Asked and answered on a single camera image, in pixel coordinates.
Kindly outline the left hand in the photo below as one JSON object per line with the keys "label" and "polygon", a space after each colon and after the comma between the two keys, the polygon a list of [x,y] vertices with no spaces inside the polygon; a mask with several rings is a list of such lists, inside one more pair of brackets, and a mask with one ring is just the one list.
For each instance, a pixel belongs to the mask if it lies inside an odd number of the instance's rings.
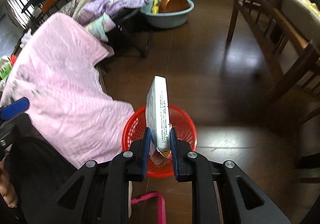
{"label": "left hand", "polygon": [[1,161],[0,192],[9,208],[15,208],[18,197],[13,185],[10,183],[8,172],[4,169],[4,160]]}

